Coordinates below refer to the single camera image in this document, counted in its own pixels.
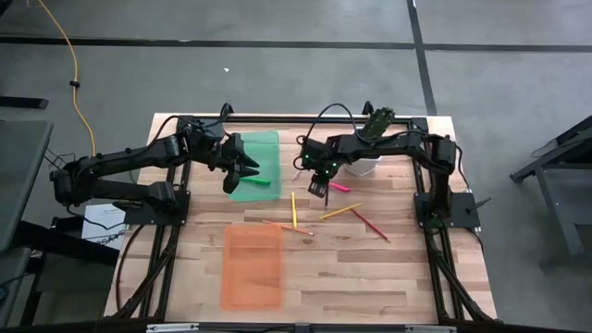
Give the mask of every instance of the wooden table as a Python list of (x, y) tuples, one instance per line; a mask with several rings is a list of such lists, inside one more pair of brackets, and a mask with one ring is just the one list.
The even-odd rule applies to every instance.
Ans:
[[(168, 116), (154, 115), (150, 138)], [(428, 117), (427, 121), (430, 132), (449, 134), (454, 139), (450, 117)], [(162, 135), (173, 133), (175, 123), (170, 121)], [(291, 181), (295, 172), (292, 160), (300, 151), (296, 136), (304, 134), (309, 127), (310, 124), (225, 124), (228, 132), (279, 132), (282, 194), (276, 201), (232, 202), (222, 191), (222, 179), (226, 174), (210, 172), (204, 165), (192, 164), (190, 214), (179, 237), (167, 321), (437, 322), (426, 244), (423, 232), (416, 226), (413, 210), (416, 189), (411, 158), (385, 156), (376, 171), (363, 179), (350, 175), (342, 168), (335, 181), (350, 187), (351, 192), (331, 191), (329, 195), (329, 210), (362, 202), (357, 210), (388, 235), (392, 240), (389, 243), (352, 213), (320, 221), (318, 217), (325, 213), (324, 200), (307, 191), (312, 174), (304, 171), (298, 180)], [(401, 130), (406, 128), (393, 125), (387, 134)], [(319, 124), (315, 126), (312, 138), (324, 141), (327, 136), (351, 131), (351, 125)], [(166, 172), (155, 167), (145, 168), (139, 182), (150, 184), (164, 180)], [(454, 191), (464, 189), (458, 171), (451, 176), (450, 185)], [(283, 234), (285, 291), (282, 309), (257, 312), (221, 310), (219, 299), (225, 227), (238, 223), (259, 225), (262, 219), (290, 222), (290, 194), (293, 191), (297, 198), (299, 228), (313, 231), (316, 235)], [(124, 301), (146, 274), (153, 237), (154, 228), (147, 227), (130, 247), (120, 283)], [(486, 266), (475, 236), (464, 229), (451, 229), (450, 243), (460, 281), (481, 308), (495, 317)], [(106, 315), (115, 312), (114, 286), (115, 283), (112, 283)], [(443, 289), (449, 314), (452, 314), (447, 283), (443, 283)], [(157, 304), (158, 293), (154, 293), (152, 308)]]

